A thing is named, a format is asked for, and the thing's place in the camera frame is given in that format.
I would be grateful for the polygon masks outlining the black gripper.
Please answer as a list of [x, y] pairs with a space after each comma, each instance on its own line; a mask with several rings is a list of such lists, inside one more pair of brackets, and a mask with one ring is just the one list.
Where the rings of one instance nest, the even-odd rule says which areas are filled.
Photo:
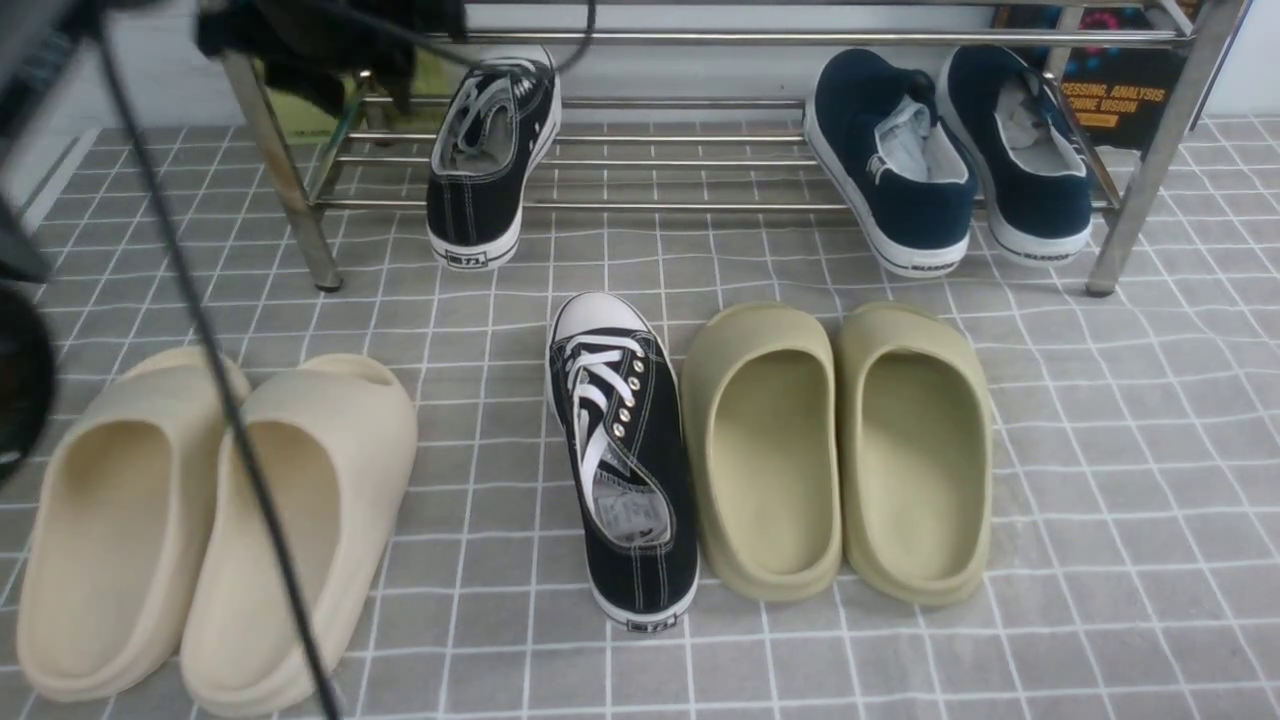
[[260, 61], [269, 88], [310, 102], [329, 117], [346, 109], [347, 76], [362, 70], [392, 97], [396, 110], [411, 110], [419, 51], [365, 23], [308, 1], [229, 1], [202, 9], [196, 45], [205, 56], [233, 51]]

